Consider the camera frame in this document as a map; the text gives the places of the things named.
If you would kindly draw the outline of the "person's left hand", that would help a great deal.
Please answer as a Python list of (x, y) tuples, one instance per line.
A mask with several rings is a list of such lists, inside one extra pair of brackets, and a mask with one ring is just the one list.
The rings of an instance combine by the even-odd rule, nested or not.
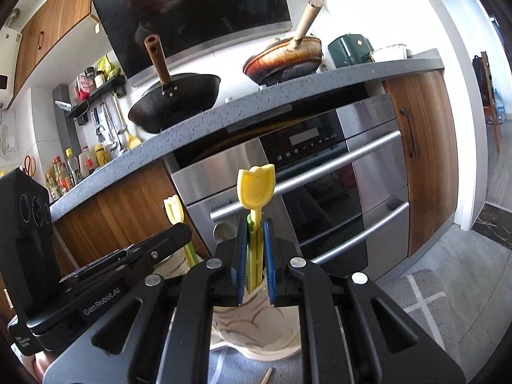
[(44, 374), (50, 365), (55, 361), (56, 356), (47, 352), (39, 352), (33, 356), (23, 356), (22, 363), (30, 375), (42, 383)]

